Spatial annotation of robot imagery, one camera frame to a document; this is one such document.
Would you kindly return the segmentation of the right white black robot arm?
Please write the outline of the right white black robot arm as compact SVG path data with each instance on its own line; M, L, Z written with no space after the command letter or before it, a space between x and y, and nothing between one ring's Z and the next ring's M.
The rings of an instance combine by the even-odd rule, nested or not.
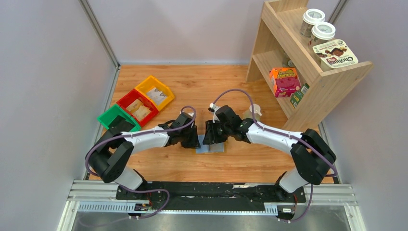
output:
M319 185L336 161L336 155L313 129L305 132L273 128L252 118L241 119L231 107L210 104L214 118L205 125L203 144L218 144L229 137L236 141L261 144L290 155L295 167L283 173L276 185L281 191L293 193L307 184Z

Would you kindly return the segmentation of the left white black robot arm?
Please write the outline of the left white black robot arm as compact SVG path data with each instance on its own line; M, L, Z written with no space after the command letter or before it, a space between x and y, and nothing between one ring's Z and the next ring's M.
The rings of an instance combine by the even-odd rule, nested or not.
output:
M136 190L143 177L127 167L130 156L152 148L180 143L186 149L199 148L195 113L182 112L177 119L154 128L135 132L111 128L86 155L86 166L103 182L115 182L127 190Z

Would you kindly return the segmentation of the yellow leather card holder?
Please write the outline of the yellow leather card holder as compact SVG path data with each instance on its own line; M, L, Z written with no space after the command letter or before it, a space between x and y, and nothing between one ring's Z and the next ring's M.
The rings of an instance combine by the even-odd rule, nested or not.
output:
M195 149L196 154L224 153L226 150L224 142L207 145L203 143L203 140L204 135L203 134L198 135L200 147Z

